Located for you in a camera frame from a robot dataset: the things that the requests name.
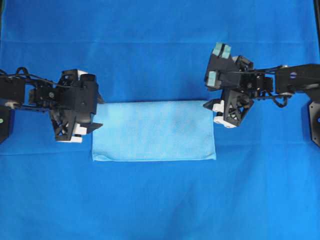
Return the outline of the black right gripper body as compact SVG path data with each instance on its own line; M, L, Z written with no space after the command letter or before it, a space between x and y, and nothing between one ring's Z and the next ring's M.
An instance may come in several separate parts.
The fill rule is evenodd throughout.
M247 85L243 82L245 77L249 76L247 72L253 69L254 64L241 55L232 58L240 68L241 79L239 87L221 89L220 99L224 100L224 110L213 110L216 113L213 121L226 128L239 127L254 103L246 92Z

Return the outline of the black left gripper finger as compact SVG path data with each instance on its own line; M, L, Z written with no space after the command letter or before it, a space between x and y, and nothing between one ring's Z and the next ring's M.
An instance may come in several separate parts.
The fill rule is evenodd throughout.
M99 129L100 127L102 127L103 124L102 123L92 122L92 123L83 123L83 124L80 124L80 126L82 128L86 129L86 134L90 134L93 131L95 131L95 130Z
M100 105L105 104L105 101L99 92L97 92L96 94L96 102L97 104L100 104Z

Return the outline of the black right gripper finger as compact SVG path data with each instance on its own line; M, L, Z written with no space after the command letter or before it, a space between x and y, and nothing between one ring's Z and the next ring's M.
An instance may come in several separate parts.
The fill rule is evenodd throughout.
M222 99L212 99L203 104L203 107L211 111L223 111L224 110L224 100Z

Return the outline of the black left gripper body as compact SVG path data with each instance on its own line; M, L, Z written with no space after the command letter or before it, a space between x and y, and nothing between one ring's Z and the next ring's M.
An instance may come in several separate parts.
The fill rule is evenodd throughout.
M49 111L55 140L64 143L81 143L86 129L80 124L94 123L97 113L98 83L80 81L87 72L72 69L62 72L56 85L57 101Z

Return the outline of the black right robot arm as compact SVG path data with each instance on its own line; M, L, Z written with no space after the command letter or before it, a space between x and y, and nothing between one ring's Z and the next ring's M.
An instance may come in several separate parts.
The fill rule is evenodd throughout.
M303 64L255 69L244 56L211 55L205 74L205 86L211 92L221 90L221 97L203 104L216 113L213 121L226 128L239 127L255 100L272 100L279 108L296 93L320 100L320 66Z

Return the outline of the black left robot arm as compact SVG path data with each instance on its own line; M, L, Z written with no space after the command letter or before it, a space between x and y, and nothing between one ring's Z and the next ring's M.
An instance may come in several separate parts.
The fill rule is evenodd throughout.
M84 135L102 127L94 122L97 106L104 104L94 74L64 70L58 82L19 67L0 72L0 141L12 133L14 112L48 113L57 142L81 143Z

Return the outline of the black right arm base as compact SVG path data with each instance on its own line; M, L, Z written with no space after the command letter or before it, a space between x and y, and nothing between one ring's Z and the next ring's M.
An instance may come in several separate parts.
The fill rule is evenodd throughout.
M317 94L308 105L309 129L311 140L320 146L320 95Z

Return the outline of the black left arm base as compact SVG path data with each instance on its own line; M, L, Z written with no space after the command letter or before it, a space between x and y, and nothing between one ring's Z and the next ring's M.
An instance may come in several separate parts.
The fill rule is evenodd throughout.
M6 106L0 106L0 143L2 144L12 133L14 125L14 111Z

